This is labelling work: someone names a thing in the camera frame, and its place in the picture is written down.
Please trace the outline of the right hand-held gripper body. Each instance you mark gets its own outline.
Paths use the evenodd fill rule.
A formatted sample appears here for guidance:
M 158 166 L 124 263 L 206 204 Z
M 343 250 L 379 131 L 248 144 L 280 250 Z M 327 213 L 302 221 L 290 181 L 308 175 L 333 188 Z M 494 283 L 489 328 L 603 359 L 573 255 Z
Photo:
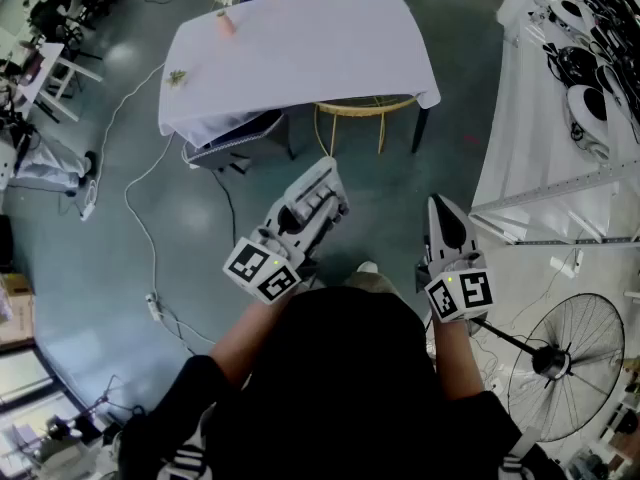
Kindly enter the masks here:
M 425 258 L 417 264 L 416 287 L 426 294 L 435 320 L 470 320 L 485 315 L 494 305 L 494 276 L 481 251 L 434 266 L 436 261 Z

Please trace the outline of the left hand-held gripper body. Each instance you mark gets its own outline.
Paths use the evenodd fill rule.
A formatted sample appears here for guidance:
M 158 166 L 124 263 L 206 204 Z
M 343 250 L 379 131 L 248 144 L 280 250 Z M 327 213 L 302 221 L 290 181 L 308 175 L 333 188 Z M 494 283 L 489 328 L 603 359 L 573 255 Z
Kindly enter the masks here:
M 223 265 L 223 272 L 241 289 L 265 304 L 274 304 L 316 275 L 314 251 L 320 226 L 297 233 L 281 230 L 276 220 L 241 237 Z

